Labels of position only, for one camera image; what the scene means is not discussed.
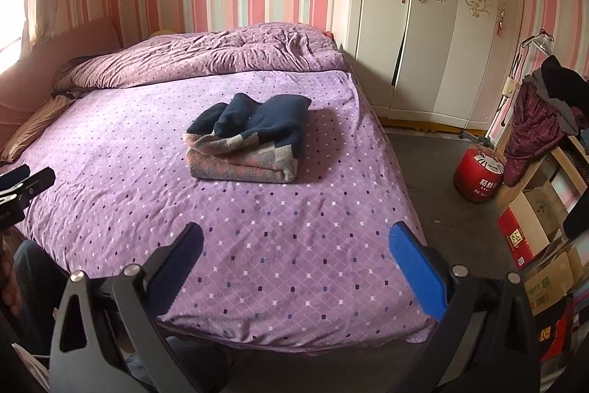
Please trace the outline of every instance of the window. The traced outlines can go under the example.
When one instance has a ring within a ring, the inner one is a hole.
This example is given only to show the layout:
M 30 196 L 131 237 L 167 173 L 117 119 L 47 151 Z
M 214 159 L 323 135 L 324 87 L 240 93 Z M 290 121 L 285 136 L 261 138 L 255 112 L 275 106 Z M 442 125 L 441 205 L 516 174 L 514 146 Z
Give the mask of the window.
M 0 0 L 0 74 L 21 55 L 25 0 Z

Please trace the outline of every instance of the maroon jacket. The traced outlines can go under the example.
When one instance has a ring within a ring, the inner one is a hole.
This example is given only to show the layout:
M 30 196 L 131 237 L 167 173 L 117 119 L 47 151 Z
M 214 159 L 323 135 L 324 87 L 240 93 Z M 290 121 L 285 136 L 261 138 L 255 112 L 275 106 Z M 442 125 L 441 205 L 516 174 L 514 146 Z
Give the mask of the maroon jacket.
M 572 108 L 580 128 L 587 125 L 581 109 Z M 505 147 L 503 183 L 513 187 L 522 178 L 528 164 L 552 149 L 565 136 L 558 125 L 557 110 L 544 102 L 536 87 L 524 82 L 515 101 L 512 131 Z

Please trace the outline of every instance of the bed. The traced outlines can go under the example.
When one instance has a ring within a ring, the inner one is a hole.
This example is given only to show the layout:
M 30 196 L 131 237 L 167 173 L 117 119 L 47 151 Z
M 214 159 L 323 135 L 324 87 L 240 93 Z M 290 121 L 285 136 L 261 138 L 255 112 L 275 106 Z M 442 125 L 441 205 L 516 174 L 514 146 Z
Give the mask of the bed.
M 56 85 L 94 90 L 15 165 L 55 170 L 21 230 L 63 268 L 117 273 L 193 221 L 204 252 L 160 317 L 166 328 L 285 352 L 426 338 L 432 321 L 388 251 L 390 225 L 403 220 L 423 241 L 419 221 L 385 132 L 319 31 L 270 23 L 160 36 Z M 237 92 L 312 99 L 294 183 L 189 175 L 184 131 Z

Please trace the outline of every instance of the mattress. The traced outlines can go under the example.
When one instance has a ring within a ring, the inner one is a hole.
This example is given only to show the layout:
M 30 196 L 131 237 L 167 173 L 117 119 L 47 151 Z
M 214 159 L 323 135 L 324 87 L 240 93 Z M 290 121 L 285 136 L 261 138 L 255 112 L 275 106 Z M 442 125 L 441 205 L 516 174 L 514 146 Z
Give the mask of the mattress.
M 312 99 L 293 184 L 190 176 L 182 134 L 245 92 Z M 188 222 L 204 252 L 170 311 L 172 331 L 245 348 L 315 352 L 423 341 L 432 321 L 388 251 L 403 220 L 423 241 L 396 156 L 349 72 L 256 70 L 93 91 L 22 155 L 54 187 L 21 228 L 63 268 L 117 274 Z

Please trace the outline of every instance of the person's leg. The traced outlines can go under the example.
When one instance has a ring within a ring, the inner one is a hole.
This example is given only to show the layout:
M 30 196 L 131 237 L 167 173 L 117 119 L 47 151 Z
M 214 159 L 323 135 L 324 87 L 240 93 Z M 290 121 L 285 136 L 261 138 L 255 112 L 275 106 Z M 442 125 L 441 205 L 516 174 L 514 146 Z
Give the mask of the person's leg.
M 229 381 L 229 363 L 223 350 L 175 336 L 169 336 L 166 341 L 188 375 L 202 388 L 202 393 L 219 393 L 225 388 Z M 127 367 L 136 379 L 153 386 L 137 354 L 127 359 Z
M 49 355 L 55 326 L 53 310 L 60 305 L 67 274 L 32 240 L 19 246 L 13 268 L 22 295 L 20 345 L 33 355 Z

